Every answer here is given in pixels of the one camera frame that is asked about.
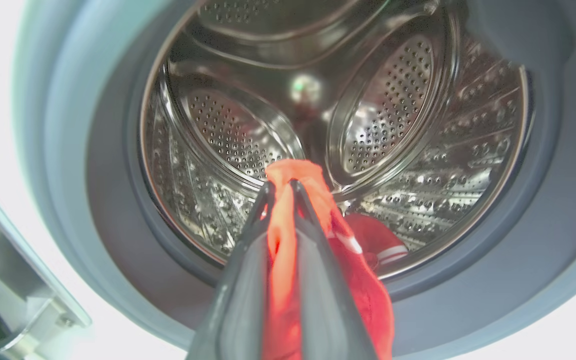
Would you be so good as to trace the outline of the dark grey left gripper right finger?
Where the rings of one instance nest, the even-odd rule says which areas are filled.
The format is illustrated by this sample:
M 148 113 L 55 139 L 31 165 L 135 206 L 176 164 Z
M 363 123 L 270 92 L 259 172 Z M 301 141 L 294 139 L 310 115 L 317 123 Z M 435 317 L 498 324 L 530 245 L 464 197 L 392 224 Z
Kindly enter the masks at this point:
M 294 192 L 302 360 L 378 360 L 329 240 L 298 180 Z

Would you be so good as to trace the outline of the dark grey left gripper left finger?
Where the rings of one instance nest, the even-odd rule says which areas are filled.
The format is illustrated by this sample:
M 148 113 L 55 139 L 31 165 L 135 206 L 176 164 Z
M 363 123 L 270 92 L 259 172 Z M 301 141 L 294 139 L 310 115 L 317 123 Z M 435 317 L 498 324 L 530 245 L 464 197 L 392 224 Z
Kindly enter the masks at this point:
M 267 234 L 275 186 L 263 185 L 197 328 L 186 360 L 262 360 L 268 292 Z

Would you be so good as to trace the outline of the red garment with white stripes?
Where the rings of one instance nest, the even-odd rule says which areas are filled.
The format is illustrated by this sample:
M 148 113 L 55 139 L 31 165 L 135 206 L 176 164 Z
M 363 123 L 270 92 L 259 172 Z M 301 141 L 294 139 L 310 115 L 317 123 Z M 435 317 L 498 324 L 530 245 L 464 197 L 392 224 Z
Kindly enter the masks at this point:
M 317 164 L 305 159 L 283 159 L 270 164 L 265 175 L 275 187 L 275 203 L 267 235 L 269 304 L 262 359 L 302 360 L 296 283 L 298 240 L 290 185 L 291 180 L 297 180 L 306 189 L 378 360 L 391 360 L 393 306 L 375 269 L 407 256 L 407 247 L 379 219 L 359 213 L 343 215 Z

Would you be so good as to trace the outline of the white front-load washing machine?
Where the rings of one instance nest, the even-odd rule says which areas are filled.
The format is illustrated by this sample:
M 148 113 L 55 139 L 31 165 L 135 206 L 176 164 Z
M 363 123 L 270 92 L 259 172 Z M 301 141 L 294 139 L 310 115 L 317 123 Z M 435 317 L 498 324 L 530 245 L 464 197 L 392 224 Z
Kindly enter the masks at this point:
M 92 293 L 176 353 L 283 159 L 408 250 L 376 270 L 396 360 L 576 294 L 576 0 L 22 3 L 30 197 Z

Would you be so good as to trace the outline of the washing machine door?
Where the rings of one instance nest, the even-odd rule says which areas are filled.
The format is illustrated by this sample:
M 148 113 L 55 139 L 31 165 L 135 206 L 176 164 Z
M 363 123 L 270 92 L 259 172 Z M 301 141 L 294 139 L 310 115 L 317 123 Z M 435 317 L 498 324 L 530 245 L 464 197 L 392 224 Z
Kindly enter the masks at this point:
M 0 207 L 0 360 L 76 360 L 91 323 Z

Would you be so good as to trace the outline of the grey rubber door gasket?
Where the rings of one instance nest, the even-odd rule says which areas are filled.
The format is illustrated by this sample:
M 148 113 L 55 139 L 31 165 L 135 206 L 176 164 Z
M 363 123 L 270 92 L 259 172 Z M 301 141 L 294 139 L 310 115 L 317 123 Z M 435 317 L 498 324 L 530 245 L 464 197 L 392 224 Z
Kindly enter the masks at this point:
M 185 356 L 213 288 L 159 244 L 173 233 L 137 164 L 147 71 L 190 8 L 172 1 L 140 32 L 135 19 L 91 126 L 87 193 L 99 244 L 96 280 L 108 303 Z M 576 358 L 576 0 L 475 3 L 486 41 L 537 76 L 537 117 L 518 177 L 456 248 L 396 280 L 396 360 Z

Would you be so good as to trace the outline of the stainless steel washer drum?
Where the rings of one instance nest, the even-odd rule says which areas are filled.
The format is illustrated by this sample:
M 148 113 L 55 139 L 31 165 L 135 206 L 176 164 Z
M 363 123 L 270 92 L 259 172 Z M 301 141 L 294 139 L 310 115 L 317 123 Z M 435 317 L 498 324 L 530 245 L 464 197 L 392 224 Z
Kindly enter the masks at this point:
M 144 181 L 209 284 L 266 169 L 309 160 L 342 214 L 407 255 L 385 280 L 461 240 L 509 183 L 530 135 L 530 77 L 467 29 L 466 0 L 199 0 L 164 42 L 138 125 Z

